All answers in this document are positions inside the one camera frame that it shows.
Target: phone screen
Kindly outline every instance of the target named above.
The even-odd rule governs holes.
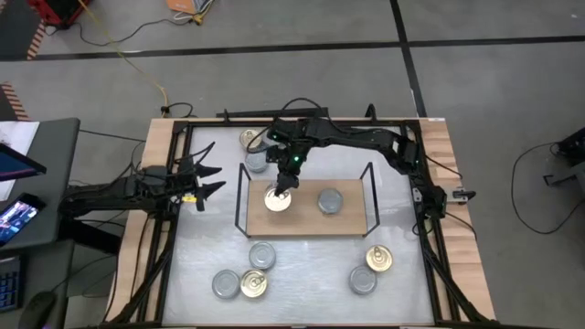
[[[0,245],[5,245],[38,213],[38,209],[17,200],[0,215]]]

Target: computer monitor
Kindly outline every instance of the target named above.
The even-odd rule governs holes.
[[[47,168],[0,143],[0,182],[43,175]]]

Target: gold can lid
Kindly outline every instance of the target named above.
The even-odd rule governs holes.
[[[372,246],[366,253],[367,266],[377,272],[386,271],[392,266],[392,254],[382,245]]]
[[[253,129],[246,129],[239,136],[239,142],[241,143],[242,146],[244,146],[244,148],[247,148],[248,144],[250,144],[254,137],[258,136],[258,134],[259,133]],[[254,142],[252,142],[252,144],[250,145],[250,149],[253,150],[257,148],[258,146],[260,146],[260,143],[262,143],[262,139],[260,137],[256,138]]]
[[[239,288],[250,298],[262,296],[268,288],[268,277],[260,270],[248,270],[239,281]]]

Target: smartphone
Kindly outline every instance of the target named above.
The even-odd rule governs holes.
[[[36,196],[23,193],[0,213],[0,247],[30,222],[45,204]]]

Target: black desk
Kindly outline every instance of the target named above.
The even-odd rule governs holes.
[[[24,306],[28,304],[34,295],[39,292],[50,291],[59,282],[67,278],[71,267],[71,258],[73,257],[73,247],[74,242],[67,240],[46,246],[0,253],[0,257],[8,257],[16,253],[21,256],[26,281],[23,308],[0,313],[1,328],[16,328]],[[62,328],[65,323],[67,283],[61,284],[55,290],[55,294],[57,295],[57,301],[47,321],[47,328],[51,329]]]
[[[46,175],[17,179],[8,200],[0,202],[0,209],[26,192],[38,196],[47,206],[38,213],[0,251],[20,249],[54,242],[59,237],[59,200],[67,188],[79,119],[41,122],[27,156],[47,168]]]

